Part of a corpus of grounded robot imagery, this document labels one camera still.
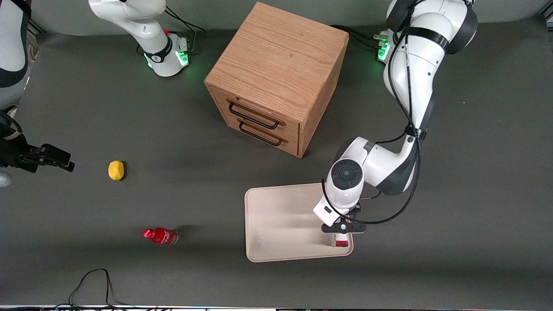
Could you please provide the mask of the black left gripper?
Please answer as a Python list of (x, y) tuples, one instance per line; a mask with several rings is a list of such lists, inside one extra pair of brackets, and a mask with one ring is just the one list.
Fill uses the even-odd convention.
[(346, 216), (339, 217), (332, 225), (322, 224), (322, 232), (326, 234), (363, 234), (367, 230), (367, 225), (356, 221), (360, 211), (361, 205), (355, 205)]

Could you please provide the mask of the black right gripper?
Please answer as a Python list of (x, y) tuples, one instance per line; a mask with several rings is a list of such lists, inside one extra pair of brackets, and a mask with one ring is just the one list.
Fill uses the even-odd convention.
[(41, 146), (40, 159), (38, 149), (26, 140), (22, 128), (6, 112), (1, 113), (0, 160), (1, 167), (20, 168), (35, 173), (39, 166), (57, 167), (73, 172), (75, 164), (70, 161), (71, 154), (51, 144)]

